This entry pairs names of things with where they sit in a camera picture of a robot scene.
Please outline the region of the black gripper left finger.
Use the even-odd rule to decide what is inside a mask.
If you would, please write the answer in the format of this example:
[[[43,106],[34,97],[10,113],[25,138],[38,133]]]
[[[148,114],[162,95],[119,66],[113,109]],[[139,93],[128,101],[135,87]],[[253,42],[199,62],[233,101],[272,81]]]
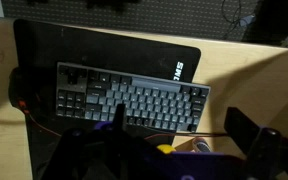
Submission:
[[[124,130],[126,128],[126,121],[126,106],[124,104],[118,104],[112,122],[113,129],[116,131]]]

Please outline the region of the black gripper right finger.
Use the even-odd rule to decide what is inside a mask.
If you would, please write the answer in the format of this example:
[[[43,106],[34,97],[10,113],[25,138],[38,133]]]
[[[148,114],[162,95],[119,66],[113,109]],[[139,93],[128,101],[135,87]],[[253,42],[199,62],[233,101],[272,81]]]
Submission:
[[[245,155],[260,131],[260,128],[236,107],[227,108],[224,129]]]

